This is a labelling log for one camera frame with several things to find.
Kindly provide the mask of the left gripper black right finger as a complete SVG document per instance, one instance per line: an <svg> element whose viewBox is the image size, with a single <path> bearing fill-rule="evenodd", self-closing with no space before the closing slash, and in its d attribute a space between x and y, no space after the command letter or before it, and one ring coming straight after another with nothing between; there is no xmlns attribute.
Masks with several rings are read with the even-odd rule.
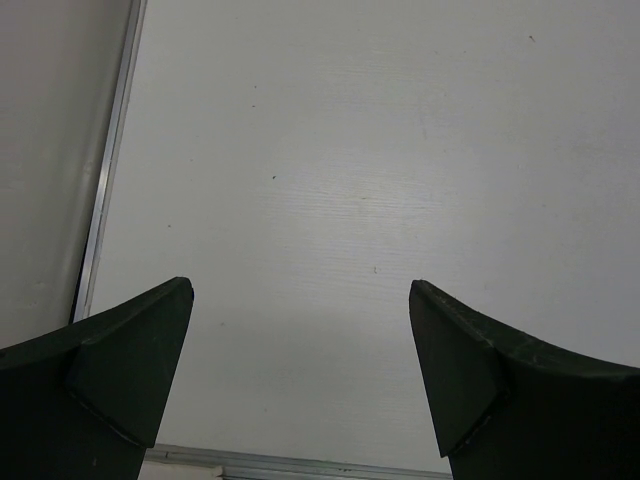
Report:
<svg viewBox="0 0 640 480"><path fill-rule="evenodd" d="M639 371L581 355L416 280L409 315L456 479L635 479Z"/></svg>

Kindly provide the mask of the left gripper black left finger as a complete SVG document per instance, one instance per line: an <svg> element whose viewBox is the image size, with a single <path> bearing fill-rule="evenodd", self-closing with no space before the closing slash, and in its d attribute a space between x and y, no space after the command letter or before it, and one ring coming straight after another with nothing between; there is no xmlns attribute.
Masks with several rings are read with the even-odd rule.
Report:
<svg viewBox="0 0 640 480"><path fill-rule="evenodd" d="M175 277L1 352L4 479L135 479L157 439L194 291Z"/></svg>

